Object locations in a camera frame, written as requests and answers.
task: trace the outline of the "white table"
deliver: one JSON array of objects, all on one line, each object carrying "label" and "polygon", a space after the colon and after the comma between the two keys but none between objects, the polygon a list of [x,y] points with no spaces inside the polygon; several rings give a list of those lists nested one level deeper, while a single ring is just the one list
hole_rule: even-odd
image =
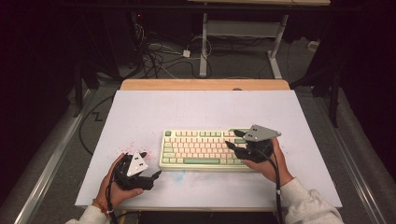
[{"label": "white table", "polygon": [[[76,205],[92,203],[121,152],[146,151],[149,169],[143,176],[158,171],[163,130],[223,130],[254,123],[282,132],[278,140],[292,174],[335,207],[342,206],[294,91],[118,91]],[[163,172],[152,190],[120,208],[275,211],[275,184],[254,172]]]}]

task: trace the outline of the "cable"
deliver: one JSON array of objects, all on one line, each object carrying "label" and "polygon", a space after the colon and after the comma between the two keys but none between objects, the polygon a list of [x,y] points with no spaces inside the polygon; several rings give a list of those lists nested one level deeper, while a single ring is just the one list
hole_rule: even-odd
[{"label": "cable", "polygon": [[143,27],[142,27],[141,25],[139,25],[139,24],[136,24],[136,26],[137,26],[138,28],[140,28],[140,29],[138,30],[138,35],[137,35],[136,39],[139,39],[140,34],[142,34],[142,38],[140,39],[140,44],[138,45],[138,47],[140,47],[140,46],[142,46],[142,44],[143,44],[143,39],[145,38],[145,29],[143,29]]},{"label": "cable", "polygon": [[236,43],[236,44],[239,44],[239,45],[243,46],[243,47],[239,47],[239,48],[235,48],[235,49],[244,49],[244,48],[247,48],[247,47],[257,47],[257,46],[259,46],[262,43],[262,41],[264,41],[266,39],[265,37],[255,37],[253,39],[253,43],[245,44],[245,43],[242,43],[242,42],[243,41],[251,41],[251,39],[245,39],[245,38],[239,38],[238,39],[238,38],[236,38],[234,40],[231,40],[231,39],[228,38],[228,36],[226,36],[226,38],[220,38],[220,37],[215,36],[215,35],[211,35],[210,37],[214,37],[216,39],[223,40],[223,41],[229,42],[231,44]]},{"label": "cable", "polygon": [[84,149],[90,154],[93,155],[93,152],[91,152],[88,147],[85,145],[83,139],[82,139],[82,135],[81,135],[81,130],[82,130],[82,126],[85,122],[85,120],[87,119],[87,117],[93,112],[93,110],[95,110],[99,105],[101,105],[102,103],[104,103],[105,101],[107,101],[108,99],[113,99],[114,95],[112,96],[108,96],[107,98],[105,98],[104,100],[102,100],[98,105],[96,105],[92,110],[90,110],[90,112],[88,112],[88,114],[85,116],[85,118],[82,120],[81,125],[79,125],[79,129],[78,129],[78,137],[79,137],[79,141],[81,142],[82,146],[84,147]]},{"label": "cable", "polygon": [[[157,68],[161,67],[161,63],[162,62],[160,60],[154,58],[151,54],[146,54],[145,58],[146,58],[146,62],[151,62],[151,66],[146,65],[146,62],[145,62],[145,65],[144,65],[144,67],[145,67],[145,75],[143,77],[141,77],[141,78],[150,78],[150,77],[153,77],[153,76],[156,76],[156,78],[158,78]],[[151,70],[153,70],[153,69],[154,69],[154,75],[149,76],[149,72]]]},{"label": "cable", "polygon": [[113,182],[115,181],[115,180],[113,180],[114,179],[114,175],[116,173],[115,172],[115,170],[116,170],[115,168],[120,165],[122,160],[123,160],[123,158],[121,158],[116,163],[116,165],[114,166],[114,169],[111,171],[111,176],[110,176],[110,179],[108,180],[108,185],[106,187],[107,213],[110,215],[111,221],[114,224],[118,224],[119,222],[118,222],[118,220],[116,218],[116,215],[114,214],[113,204],[111,203],[111,186],[112,186]]},{"label": "cable", "polygon": [[192,41],[194,41],[194,40],[196,40],[196,39],[198,39],[198,38],[201,38],[201,39],[205,40],[205,41],[209,44],[209,53],[206,54],[206,57],[209,56],[210,53],[212,52],[212,45],[210,44],[209,40],[207,40],[206,38],[203,38],[203,37],[201,37],[201,36],[198,35],[198,36],[196,36],[195,38],[193,38],[193,39],[190,41],[190,44],[192,43]]},{"label": "cable", "polygon": [[120,215],[116,216],[116,219],[118,221],[121,217],[126,217],[126,216],[131,215],[131,214],[140,215],[140,212],[139,211],[126,212],[126,213],[123,213],[123,214],[120,214]]},{"label": "cable", "polygon": [[132,71],[131,73],[129,73],[128,75],[126,75],[122,79],[125,80],[125,79],[128,79],[128,78],[136,76],[140,71],[142,71],[142,68],[143,68],[143,64],[139,63],[134,71]]},{"label": "cable", "polygon": [[273,60],[273,59],[269,59],[269,62],[268,62],[268,64],[266,64],[262,69],[260,69],[259,70],[259,79],[261,79],[262,78],[262,76],[260,76],[260,71],[263,71],[266,67],[268,67],[268,65],[270,65],[271,64],[271,61]]},{"label": "cable", "polygon": [[176,64],[179,64],[179,63],[188,63],[190,66],[191,66],[191,73],[192,73],[192,76],[193,77],[196,77],[195,76],[195,74],[194,74],[194,68],[193,68],[193,65],[192,65],[192,63],[189,63],[189,62],[178,62],[178,63],[174,63],[174,64],[172,64],[172,65],[170,65],[170,66],[167,66],[167,67],[163,67],[163,70],[165,70],[166,71],[166,69],[167,68],[170,68],[170,67],[172,67],[172,66],[174,66],[174,65],[176,65]]},{"label": "cable", "polygon": [[149,46],[150,45],[154,45],[154,46],[161,46],[159,49],[156,49],[156,50],[154,50],[154,51],[159,51],[160,49],[162,49],[162,48],[166,48],[166,49],[171,49],[172,51],[171,52],[167,52],[167,51],[160,51],[161,53],[173,53],[173,54],[178,54],[178,55],[181,55],[181,53],[179,53],[179,52],[177,52],[175,49],[172,49],[172,48],[170,48],[170,47],[167,47],[167,46],[165,46],[165,45],[163,45],[163,44],[149,44]]},{"label": "cable", "polygon": [[161,63],[172,63],[172,62],[175,62],[175,61],[178,61],[178,60],[181,60],[181,59],[185,59],[185,57],[178,57],[178,58],[175,58],[175,59],[173,59],[173,60],[171,60],[171,61],[168,61],[168,62],[161,62]]},{"label": "cable", "polygon": [[279,219],[279,223],[280,224],[284,224],[284,220],[283,220],[283,215],[282,215],[282,204],[280,201],[280,175],[279,175],[279,170],[277,168],[277,159],[276,159],[276,154],[274,152],[274,157],[275,157],[275,161],[276,164],[274,164],[274,162],[271,160],[271,158],[269,158],[267,155],[265,155],[263,152],[261,152],[260,150],[255,149],[255,151],[259,152],[260,154],[262,154],[264,156],[265,159],[267,159],[271,165],[273,166],[274,170],[275,170],[275,174],[276,174],[276,207],[277,207],[277,216]]}]

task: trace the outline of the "cream keyboard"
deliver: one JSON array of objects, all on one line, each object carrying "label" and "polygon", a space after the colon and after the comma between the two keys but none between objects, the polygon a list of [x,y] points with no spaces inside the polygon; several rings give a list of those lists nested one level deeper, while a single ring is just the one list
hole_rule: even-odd
[{"label": "cream keyboard", "polygon": [[225,141],[246,147],[245,140],[236,137],[233,129],[164,131],[160,167],[164,170],[252,171],[236,158]]}]

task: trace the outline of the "bracelet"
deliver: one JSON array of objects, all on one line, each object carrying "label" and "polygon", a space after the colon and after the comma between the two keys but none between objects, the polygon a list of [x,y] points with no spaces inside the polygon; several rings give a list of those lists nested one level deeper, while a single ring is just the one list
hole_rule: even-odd
[{"label": "bracelet", "polygon": [[106,217],[110,217],[110,215],[108,214],[107,210],[102,206],[102,204],[97,201],[96,199],[92,199],[93,203],[96,203],[99,206],[100,211],[105,214]]}]

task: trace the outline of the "space bar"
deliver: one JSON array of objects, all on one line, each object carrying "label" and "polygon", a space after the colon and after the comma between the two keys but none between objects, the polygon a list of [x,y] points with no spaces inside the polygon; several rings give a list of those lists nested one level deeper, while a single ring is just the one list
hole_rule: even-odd
[{"label": "space bar", "polygon": [[184,159],[185,164],[219,164],[219,159]]}]

